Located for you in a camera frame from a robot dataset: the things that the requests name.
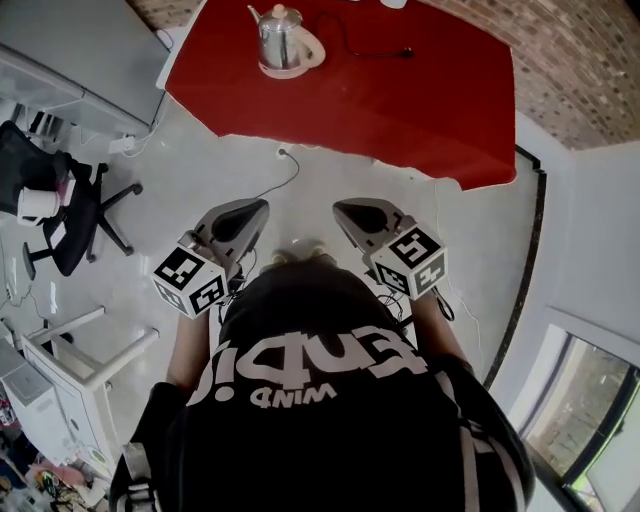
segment kettle base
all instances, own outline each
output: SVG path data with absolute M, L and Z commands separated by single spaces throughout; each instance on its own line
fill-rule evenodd
M 265 65 L 263 65 L 262 63 L 258 63 L 258 67 L 260 68 L 260 71 L 262 71 L 268 77 L 276 78 L 278 80 L 296 78 L 304 74 L 309 69 L 309 68 L 305 68 L 304 66 L 298 66 L 295 69 L 270 69 Z

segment kettle lid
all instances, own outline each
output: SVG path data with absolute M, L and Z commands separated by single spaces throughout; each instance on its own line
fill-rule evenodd
M 276 4 L 260 18 L 260 27 L 270 32 L 284 32 L 302 24 L 302 15 L 295 9 Z

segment kettle handle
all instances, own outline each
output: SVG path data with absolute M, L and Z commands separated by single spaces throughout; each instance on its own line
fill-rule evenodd
M 296 42 L 303 47 L 300 52 L 300 64 L 306 68 L 315 68 L 322 64 L 326 57 L 326 52 L 322 43 L 307 29 L 297 26 L 292 33 Z M 307 49 L 311 52 L 311 56 L 307 56 Z

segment window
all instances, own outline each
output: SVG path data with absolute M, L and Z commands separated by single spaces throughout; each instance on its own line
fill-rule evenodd
M 578 509 L 623 512 L 640 489 L 640 373 L 568 336 L 521 434 Z

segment brick wall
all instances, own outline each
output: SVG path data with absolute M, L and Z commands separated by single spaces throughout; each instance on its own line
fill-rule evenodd
M 155 28 L 200 0 L 130 0 Z M 566 146 L 640 139 L 640 22 L 624 0 L 421 0 L 513 50 L 516 106 Z

